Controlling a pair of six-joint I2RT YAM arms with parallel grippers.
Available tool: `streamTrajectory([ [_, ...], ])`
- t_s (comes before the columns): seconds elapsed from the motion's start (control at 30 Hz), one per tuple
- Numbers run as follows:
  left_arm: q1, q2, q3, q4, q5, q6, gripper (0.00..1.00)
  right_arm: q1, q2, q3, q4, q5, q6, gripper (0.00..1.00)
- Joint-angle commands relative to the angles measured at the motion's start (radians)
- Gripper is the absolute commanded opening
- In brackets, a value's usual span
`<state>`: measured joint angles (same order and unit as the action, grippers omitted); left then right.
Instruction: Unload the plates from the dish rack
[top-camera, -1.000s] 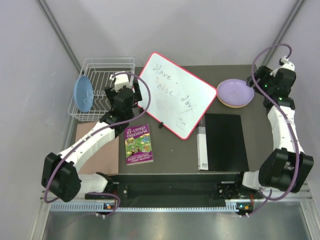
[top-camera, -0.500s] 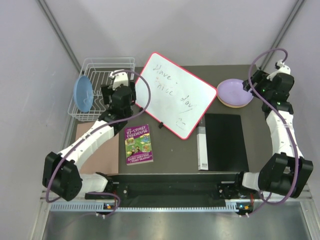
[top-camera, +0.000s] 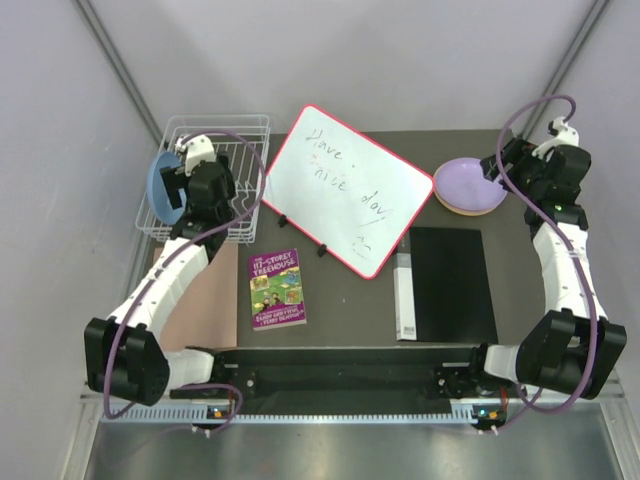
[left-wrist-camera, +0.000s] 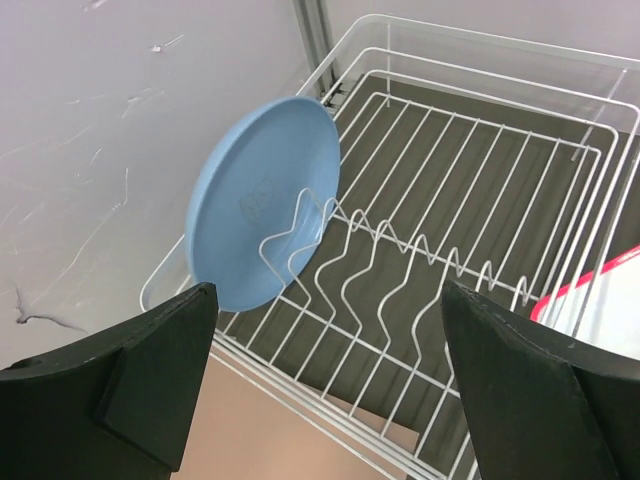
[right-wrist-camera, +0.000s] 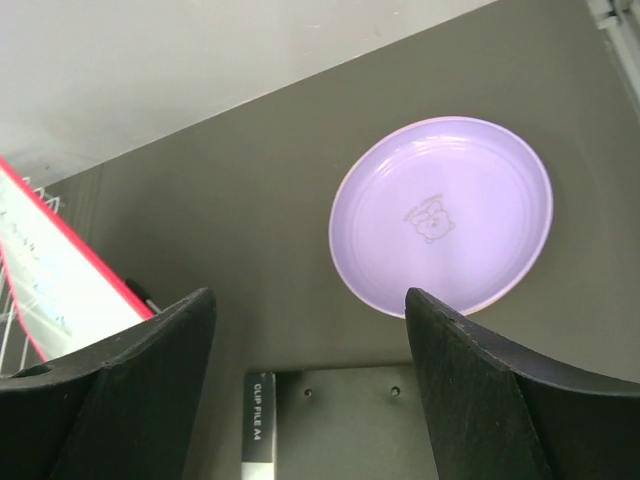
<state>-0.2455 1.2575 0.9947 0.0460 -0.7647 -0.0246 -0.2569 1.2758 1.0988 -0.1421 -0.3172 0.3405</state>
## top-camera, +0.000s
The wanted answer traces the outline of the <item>blue plate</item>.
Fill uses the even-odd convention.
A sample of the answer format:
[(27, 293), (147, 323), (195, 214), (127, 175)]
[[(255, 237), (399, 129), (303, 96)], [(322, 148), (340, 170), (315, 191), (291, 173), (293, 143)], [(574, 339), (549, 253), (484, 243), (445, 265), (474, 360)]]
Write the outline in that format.
[(180, 168), (179, 157), (164, 151), (154, 158), (147, 174), (147, 201), (156, 218), (166, 225), (176, 224), (186, 207), (186, 177)]

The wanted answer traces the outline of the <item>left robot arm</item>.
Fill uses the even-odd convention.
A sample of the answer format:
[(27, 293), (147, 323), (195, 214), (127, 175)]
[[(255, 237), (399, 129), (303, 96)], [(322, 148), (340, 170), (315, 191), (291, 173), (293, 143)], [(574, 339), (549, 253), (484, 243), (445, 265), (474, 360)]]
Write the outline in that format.
[(171, 233), (155, 264), (123, 304), (84, 330), (88, 387), (112, 398), (152, 406), (169, 390), (194, 385), (205, 396), (226, 387), (225, 370), (200, 347), (167, 352), (160, 344), (170, 314), (214, 259), (235, 221), (236, 195), (224, 152), (159, 154), (146, 197)]

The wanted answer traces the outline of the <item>purple plate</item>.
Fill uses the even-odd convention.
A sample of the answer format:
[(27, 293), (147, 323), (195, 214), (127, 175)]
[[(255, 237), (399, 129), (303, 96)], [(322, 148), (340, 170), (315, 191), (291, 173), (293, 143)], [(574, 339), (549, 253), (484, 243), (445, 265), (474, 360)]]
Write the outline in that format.
[(484, 177), (478, 158), (449, 160), (437, 168), (433, 178), (436, 198), (462, 209), (498, 207), (507, 196), (499, 182)]

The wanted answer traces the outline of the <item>pink plate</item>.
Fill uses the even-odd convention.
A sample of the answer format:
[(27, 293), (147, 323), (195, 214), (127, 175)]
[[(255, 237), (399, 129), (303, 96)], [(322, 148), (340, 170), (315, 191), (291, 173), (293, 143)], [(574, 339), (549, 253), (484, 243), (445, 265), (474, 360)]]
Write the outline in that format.
[(457, 215), (461, 215), (461, 216), (467, 216), (467, 217), (479, 217), (479, 216), (484, 216), (487, 215), (491, 212), (493, 212), (497, 207), (492, 207), (492, 208), (488, 208), (488, 209), (481, 209), (481, 210), (467, 210), (467, 209), (462, 209), (462, 208), (458, 208), (455, 207), (445, 201), (440, 202), (442, 204), (442, 206), (444, 208), (446, 208), (447, 210), (457, 214)]

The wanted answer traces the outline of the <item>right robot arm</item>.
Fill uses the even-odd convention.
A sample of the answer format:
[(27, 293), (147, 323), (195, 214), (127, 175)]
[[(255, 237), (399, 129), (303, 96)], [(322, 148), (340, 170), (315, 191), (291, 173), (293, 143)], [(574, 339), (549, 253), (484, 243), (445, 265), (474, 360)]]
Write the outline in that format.
[(586, 252), (588, 220), (577, 199), (590, 154), (567, 140), (541, 146), (521, 137), (499, 156), (482, 160), (486, 178), (506, 170), (502, 186), (529, 201), (524, 214), (539, 257), (546, 313), (518, 346), (483, 345), (467, 370), (469, 388), (487, 396), (502, 383), (524, 383), (559, 393), (598, 396), (627, 342), (611, 323), (592, 286)]

